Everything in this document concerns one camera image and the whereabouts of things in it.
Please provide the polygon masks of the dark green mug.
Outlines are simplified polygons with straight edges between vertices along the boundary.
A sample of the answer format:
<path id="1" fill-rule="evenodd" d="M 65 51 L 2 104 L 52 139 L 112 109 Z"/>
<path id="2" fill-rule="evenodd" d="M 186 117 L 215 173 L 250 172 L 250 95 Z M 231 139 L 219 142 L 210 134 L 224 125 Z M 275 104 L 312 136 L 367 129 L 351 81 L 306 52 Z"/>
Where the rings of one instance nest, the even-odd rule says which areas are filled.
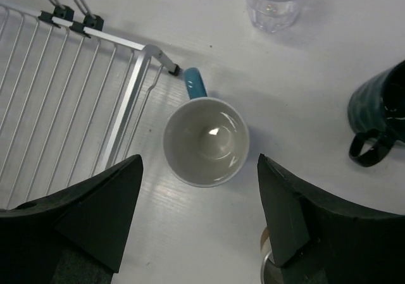
<path id="1" fill-rule="evenodd" d="M 379 163 L 396 143 L 404 143 L 404 62 L 369 79 L 347 107 L 354 139 L 349 157 L 362 167 Z"/>

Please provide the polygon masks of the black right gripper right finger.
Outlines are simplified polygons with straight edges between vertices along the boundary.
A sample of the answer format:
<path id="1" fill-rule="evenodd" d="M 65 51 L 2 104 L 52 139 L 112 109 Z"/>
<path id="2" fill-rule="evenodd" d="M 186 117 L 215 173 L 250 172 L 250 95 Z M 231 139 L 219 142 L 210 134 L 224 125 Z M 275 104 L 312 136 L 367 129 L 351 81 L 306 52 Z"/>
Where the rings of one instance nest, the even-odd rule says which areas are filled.
<path id="1" fill-rule="evenodd" d="M 322 190 L 260 155 L 259 193 L 283 283 L 403 283 L 404 216 Z"/>

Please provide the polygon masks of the cream tumbler with brown band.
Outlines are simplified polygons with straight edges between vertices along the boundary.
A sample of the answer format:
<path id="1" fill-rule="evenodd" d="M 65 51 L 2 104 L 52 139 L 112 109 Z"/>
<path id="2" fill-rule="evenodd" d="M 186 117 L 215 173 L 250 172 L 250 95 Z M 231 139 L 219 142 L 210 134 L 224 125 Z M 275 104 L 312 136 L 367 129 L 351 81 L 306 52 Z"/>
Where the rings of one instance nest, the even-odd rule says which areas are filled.
<path id="1" fill-rule="evenodd" d="M 260 251 L 263 257 L 260 269 L 261 284 L 267 283 L 283 283 L 281 269 L 274 265 L 273 252 L 270 244 L 270 235 L 267 228 L 265 228 L 260 238 Z"/>

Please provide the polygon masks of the clear glass tumbler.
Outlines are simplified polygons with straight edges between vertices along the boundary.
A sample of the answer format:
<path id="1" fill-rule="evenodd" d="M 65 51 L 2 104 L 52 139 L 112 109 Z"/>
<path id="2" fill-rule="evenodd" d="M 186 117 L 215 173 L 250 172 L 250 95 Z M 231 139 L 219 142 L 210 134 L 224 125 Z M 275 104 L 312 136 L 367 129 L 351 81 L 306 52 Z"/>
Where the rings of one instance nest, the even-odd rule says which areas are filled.
<path id="1" fill-rule="evenodd" d="M 310 0 L 246 0 L 252 25 L 267 33 L 290 27 Z"/>

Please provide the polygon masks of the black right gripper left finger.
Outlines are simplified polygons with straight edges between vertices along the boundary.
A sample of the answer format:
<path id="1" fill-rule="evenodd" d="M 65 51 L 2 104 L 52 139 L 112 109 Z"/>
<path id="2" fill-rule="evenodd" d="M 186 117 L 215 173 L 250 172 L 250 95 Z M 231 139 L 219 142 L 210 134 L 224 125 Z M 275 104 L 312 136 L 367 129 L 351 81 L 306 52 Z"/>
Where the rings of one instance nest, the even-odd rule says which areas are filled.
<path id="1" fill-rule="evenodd" d="M 133 155 L 80 183 L 1 211 L 2 283 L 110 283 L 142 183 Z"/>

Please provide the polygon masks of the blue floral mug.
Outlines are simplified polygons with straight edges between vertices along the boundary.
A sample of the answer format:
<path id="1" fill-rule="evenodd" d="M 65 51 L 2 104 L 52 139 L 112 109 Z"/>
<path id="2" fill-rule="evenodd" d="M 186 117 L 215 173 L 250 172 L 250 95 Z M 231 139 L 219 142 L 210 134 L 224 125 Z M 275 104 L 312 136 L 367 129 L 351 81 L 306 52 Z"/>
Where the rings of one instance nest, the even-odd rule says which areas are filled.
<path id="1" fill-rule="evenodd" d="M 246 162 L 249 129 L 231 105 L 208 95 L 197 68 L 186 69 L 183 77 L 189 100 L 165 125 L 165 159 L 182 182 L 216 187 L 233 178 Z"/>

